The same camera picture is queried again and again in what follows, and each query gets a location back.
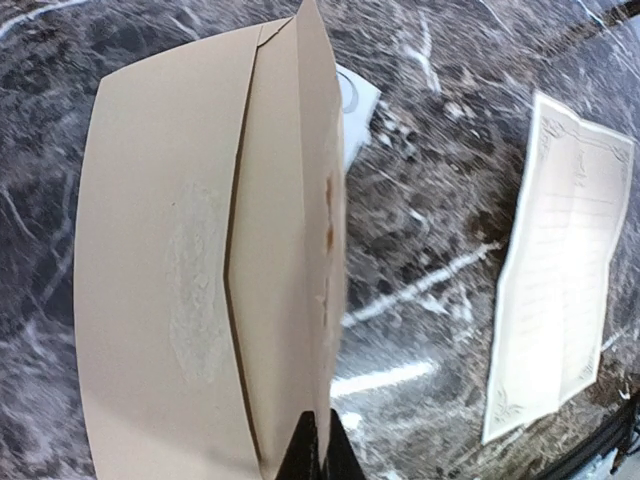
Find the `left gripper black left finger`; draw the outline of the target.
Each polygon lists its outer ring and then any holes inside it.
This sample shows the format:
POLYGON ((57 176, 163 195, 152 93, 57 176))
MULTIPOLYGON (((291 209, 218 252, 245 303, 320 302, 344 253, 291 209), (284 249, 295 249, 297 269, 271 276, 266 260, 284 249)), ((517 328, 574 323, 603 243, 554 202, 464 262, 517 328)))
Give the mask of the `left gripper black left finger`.
POLYGON ((320 461, 318 435, 313 411, 301 413, 291 436, 276 480, 318 480, 320 461))

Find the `brown kraft envelope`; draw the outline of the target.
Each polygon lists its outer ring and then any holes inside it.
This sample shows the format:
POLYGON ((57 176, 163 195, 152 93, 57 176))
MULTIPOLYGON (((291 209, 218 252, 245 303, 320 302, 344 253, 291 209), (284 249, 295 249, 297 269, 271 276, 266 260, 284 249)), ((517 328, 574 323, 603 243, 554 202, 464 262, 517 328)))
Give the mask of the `brown kraft envelope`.
POLYGON ((322 467, 345 193, 314 2, 101 80, 73 284, 98 478, 275 479, 304 411, 322 467))

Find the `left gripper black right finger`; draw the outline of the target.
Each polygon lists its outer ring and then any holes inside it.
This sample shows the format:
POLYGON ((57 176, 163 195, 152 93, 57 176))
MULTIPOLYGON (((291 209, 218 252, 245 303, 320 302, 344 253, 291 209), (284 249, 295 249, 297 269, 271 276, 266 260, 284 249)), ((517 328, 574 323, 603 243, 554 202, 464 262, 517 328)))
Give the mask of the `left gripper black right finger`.
POLYGON ((321 478, 323 480, 366 479, 339 415, 334 409, 331 410, 330 438, 322 465, 321 478))

